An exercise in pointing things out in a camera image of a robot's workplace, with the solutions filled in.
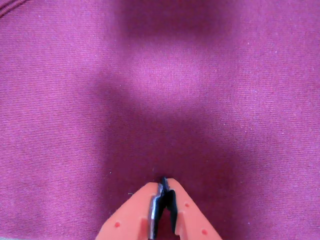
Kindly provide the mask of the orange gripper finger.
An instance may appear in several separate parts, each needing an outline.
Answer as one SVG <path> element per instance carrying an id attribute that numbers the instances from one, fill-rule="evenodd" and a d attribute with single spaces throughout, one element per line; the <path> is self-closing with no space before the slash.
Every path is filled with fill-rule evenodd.
<path id="1" fill-rule="evenodd" d="M 200 211 L 182 185 L 162 178 L 164 206 L 170 212 L 171 229 L 181 240 L 221 240 L 221 236 Z"/>
<path id="2" fill-rule="evenodd" d="M 160 183 L 149 182 L 135 192 L 102 225 L 97 240 L 154 240 L 164 191 Z"/>

